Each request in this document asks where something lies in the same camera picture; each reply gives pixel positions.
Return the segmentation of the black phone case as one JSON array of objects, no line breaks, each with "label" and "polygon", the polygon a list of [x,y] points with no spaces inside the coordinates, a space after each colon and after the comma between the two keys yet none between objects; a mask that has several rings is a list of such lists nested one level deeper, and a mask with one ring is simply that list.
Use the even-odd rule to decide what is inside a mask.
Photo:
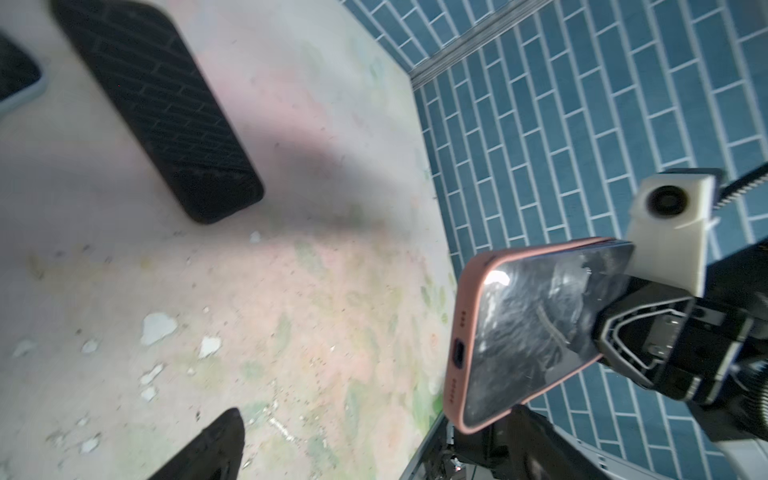
[{"label": "black phone case", "polygon": [[52,13],[186,214],[218,222],[265,187],[171,19],[139,1],[54,1]]}]

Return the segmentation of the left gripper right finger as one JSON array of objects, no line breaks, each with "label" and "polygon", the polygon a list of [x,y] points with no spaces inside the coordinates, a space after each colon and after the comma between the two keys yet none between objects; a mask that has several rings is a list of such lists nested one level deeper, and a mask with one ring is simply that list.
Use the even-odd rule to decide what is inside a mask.
[{"label": "left gripper right finger", "polygon": [[515,406],[506,417],[509,479],[593,480],[608,476],[542,415]]}]

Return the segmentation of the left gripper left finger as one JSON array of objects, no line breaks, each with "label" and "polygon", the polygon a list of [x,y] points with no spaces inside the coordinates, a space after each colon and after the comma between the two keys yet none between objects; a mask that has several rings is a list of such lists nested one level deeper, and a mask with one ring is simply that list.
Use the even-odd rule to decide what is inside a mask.
[{"label": "left gripper left finger", "polygon": [[230,408],[158,469],[149,480],[231,479],[238,477],[245,449],[241,412]]}]

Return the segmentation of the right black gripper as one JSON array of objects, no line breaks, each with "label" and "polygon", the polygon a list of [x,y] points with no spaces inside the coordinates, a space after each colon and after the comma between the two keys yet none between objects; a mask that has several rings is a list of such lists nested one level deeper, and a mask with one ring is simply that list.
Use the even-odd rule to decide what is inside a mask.
[{"label": "right black gripper", "polygon": [[711,264],[702,298],[631,281],[599,313],[593,340],[634,383],[659,377],[656,391],[685,403],[710,440],[767,439],[765,239]]}]

